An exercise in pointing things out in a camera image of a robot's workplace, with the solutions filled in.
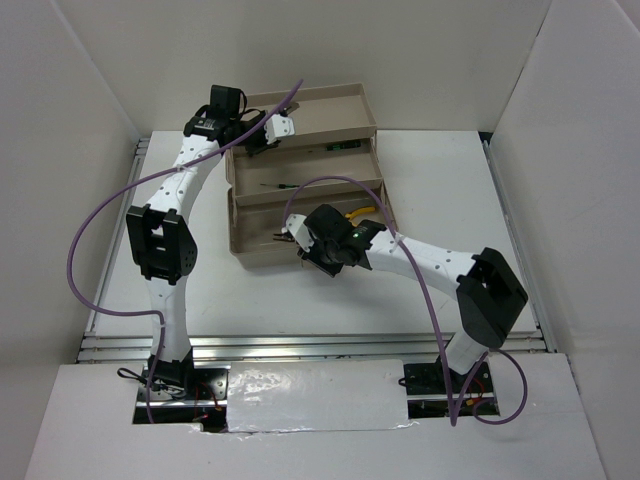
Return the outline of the grey utility knife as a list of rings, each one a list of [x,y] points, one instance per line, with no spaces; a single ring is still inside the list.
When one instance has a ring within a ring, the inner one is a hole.
[[[293,112],[295,112],[298,108],[300,107],[298,102],[291,102],[288,106],[286,106],[285,108],[283,108],[279,114],[284,116],[284,117],[288,117],[290,116]]]

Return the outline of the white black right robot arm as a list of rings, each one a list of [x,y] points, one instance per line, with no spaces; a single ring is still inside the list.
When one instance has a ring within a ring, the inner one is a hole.
[[[460,390],[482,355],[503,346],[528,302],[514,271],[497,250],[458,252],[392,233],[382,223],[353,224],[323,204],[311,214],[291,214],[282,232],[298,245],[298,255],[333,277],[343,267],[398,274],[447,294],[458,303],[461,330],[445,347],[447,359],[435,368],[438,385]]]

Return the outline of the beige plastic toolbox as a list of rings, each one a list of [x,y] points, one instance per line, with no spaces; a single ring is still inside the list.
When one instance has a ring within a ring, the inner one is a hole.
[[[360,83],[302,88],[293,98],[295,135],[255,156],[235,147],[225,155],[229,250],[245,269],[298,262],[296,245],[274,242],[283,217],[309,214],[321,204],[342,213],[391,204],[376,152],[377,125]],[[361,147],[326,151],[334,143],[359,140]],[[272,189],[260,183],[298,184]]]

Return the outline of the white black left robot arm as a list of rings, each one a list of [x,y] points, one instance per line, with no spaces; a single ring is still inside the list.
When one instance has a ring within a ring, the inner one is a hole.
[[[126,214],[133,260],[152,310],[161,315],[153,326],[149,375],[176,399],[189,397],[197,387],[186,327],[186,282],[198,255],[188,220],[197,196],[222,160],[222,147],[238,145],[259,154],[293,132],[285,106],[269,114],[248,107],[242,90],[214,85],[209,102],[184,126],[174,172],[144,205],[132,205]]]

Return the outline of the yellow black pliers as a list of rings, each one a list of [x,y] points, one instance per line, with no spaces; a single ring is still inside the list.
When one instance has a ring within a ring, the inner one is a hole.
[[[274,242],[281,242],[292,245],[297,244],[295,237],[289,231],[274,233],[272,235],[272,240]]]
[[[367,207],[361,207],[358,208],[356,210],[353,210],[351,212],[348,212],[345,214],[345,218],[348,220],[354,220],[355,218],[361,216],[361,215],[365,215],[365,214],[369,214],[369,213],[375,213],[376,212],[376,208],[374,206],[367,206]]]

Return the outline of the green black screwdriver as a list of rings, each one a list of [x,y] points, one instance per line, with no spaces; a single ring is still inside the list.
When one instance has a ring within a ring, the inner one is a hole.
[[[347,150],[347,149],[356,149],[360,147],[361,147],[361,142],[359,140],[354,140],[354,141],[347,141],[347,142],[334,143],[334,144],[327,145],[325,147],[325,150],[341,151],[341,150]]]
[[[280,189],[280,190],[299,188],[298,184],[290,184],[290,183],[260,183],[259,185],[263,187]]]

